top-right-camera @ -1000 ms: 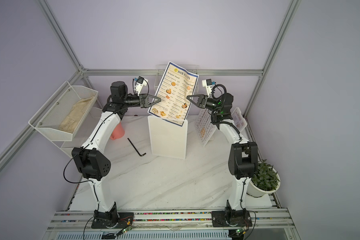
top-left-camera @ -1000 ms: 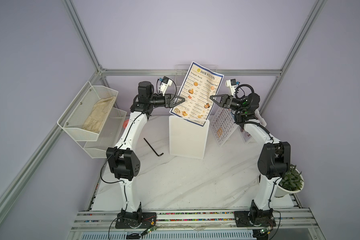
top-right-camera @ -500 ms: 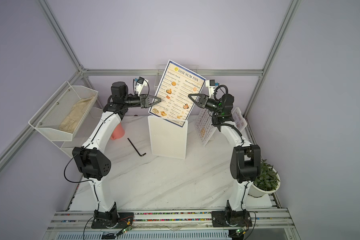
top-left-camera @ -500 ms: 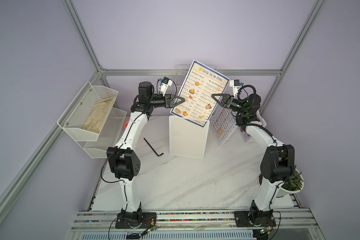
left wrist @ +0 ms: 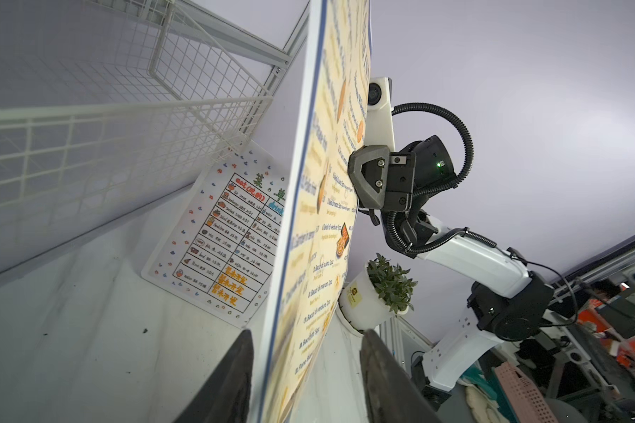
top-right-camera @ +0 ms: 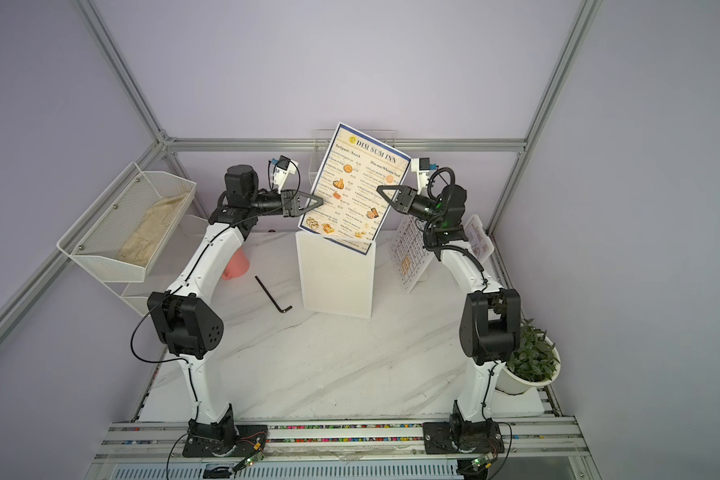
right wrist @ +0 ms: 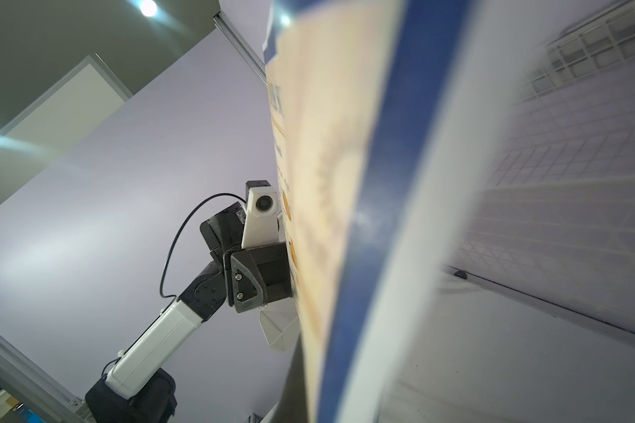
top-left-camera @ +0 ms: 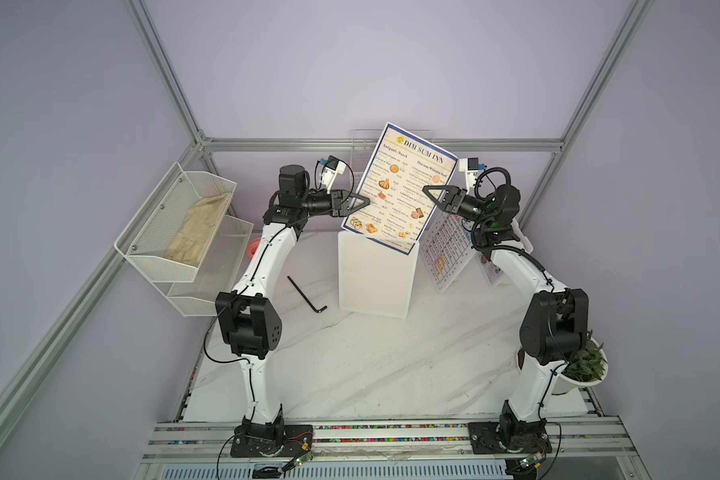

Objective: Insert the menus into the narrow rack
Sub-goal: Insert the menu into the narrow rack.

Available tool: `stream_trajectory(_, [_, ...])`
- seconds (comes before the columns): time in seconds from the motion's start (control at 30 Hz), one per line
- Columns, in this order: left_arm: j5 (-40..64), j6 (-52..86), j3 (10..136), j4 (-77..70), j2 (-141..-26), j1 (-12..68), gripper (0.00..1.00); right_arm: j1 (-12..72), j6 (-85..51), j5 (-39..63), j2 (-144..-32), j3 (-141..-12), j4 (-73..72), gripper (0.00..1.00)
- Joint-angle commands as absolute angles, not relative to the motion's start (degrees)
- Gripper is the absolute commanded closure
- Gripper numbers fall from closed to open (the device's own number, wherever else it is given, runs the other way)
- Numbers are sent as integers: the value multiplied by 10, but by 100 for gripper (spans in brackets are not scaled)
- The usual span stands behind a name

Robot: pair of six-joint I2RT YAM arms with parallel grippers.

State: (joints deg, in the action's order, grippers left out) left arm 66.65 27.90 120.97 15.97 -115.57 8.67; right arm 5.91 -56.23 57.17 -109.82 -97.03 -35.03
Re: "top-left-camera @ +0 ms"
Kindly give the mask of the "narrow white rack box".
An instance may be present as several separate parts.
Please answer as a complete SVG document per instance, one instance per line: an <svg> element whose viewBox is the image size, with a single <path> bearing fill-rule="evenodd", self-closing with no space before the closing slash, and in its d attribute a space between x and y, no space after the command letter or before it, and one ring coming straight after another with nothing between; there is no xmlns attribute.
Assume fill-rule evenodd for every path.
<svg viewBox="0 0 720 480"><path fill-rule="evenodd" d="M521 246L523 250L528 253L533 252L533 245L531 241L525 236L519 228L513 229L513 234L518 237L518 240L512 240L513 246ZM479 264L481 272L491 286L496 285L511 285L512 281L497 265L489 260L483 253L476 252L475 259Z"/></svg>

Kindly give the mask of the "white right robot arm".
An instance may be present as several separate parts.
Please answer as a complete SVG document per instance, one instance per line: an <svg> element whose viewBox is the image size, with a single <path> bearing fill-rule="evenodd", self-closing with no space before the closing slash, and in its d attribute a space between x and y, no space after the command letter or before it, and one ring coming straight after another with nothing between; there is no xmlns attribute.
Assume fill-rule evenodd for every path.
<svg viewBox="0 0 720 480"><path fill-rule="evenodd" d="M539 431L546 423L548 397L588 342L588 295L555 279L523 246L516 221L521 193L506 169L483 171L472 193L453 185L426 185L422 191L439 210L469 223L472 248L497 266L527 301L519 329L523 367L502 408L498 431L507 436Z"/></svg>

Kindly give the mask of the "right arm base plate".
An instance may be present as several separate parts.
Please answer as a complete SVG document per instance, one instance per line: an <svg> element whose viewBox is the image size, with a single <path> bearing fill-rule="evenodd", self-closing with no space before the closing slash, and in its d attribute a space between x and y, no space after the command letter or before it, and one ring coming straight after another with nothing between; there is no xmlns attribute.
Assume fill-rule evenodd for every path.
<svg viewBox="0 0 720 480"><path fill-rule="evenodd" d="M533 454L552 452L546 422L470 422L467 424L472 451L482 454Z"/></svg>

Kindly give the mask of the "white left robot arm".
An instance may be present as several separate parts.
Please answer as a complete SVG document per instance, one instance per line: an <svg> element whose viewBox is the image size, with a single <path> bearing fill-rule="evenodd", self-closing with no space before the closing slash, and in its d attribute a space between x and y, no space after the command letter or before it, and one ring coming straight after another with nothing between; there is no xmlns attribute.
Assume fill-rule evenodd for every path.
<svg viewBox="0 0 720 480"><path fill-rule="evenodd" d="M352 189L338 189L336 178L352 171L334 156L319 160L310 175L300 165L280 168L278 190L263 215L259 244L240 280L215 300L222 340L241 367L247 406L243 425L273 428L282 422L282 404L274 387L267 357L282 337L283 323L272 297L289 254L308 221L314 217L346 218L370 204Z"/></svg>

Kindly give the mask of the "small special menu flyer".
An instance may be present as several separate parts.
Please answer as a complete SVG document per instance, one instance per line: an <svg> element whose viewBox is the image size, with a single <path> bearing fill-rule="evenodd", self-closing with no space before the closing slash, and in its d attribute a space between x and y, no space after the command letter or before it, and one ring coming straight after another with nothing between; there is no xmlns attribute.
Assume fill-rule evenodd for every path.
<svg viewBox="0 0 720 480"><path fill-rule="evenodd" d="M484 254L477 255L481 271L489 285L496 284L503 276L502 270L489 260Z"/></svg>

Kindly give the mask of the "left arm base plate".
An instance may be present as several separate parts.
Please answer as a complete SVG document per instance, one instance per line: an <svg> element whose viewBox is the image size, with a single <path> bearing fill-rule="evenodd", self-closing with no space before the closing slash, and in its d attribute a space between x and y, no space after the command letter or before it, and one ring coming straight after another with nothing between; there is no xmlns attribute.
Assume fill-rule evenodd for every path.
<svg viewBox="0 0 720 480"><path fill-rule="evenodd" d="M285 424L282 419L257 424L245 419L234 430L229 455L232 458L291 458L310 449L313 438L312 425Z"/></svg>

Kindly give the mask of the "large dim sum menu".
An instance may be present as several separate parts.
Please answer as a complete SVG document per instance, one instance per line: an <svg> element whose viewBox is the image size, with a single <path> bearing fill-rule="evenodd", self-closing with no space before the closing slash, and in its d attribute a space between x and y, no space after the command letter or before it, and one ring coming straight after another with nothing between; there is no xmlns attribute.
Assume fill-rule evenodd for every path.
<svg viewBox="0 0 720 480"><path fill-rule="evenodd" d="M370 204L349 215L342 228L410 254L435 210L423 188L446 186L457 163L444 148L386 124L358 185L358 194Z"/></svg>

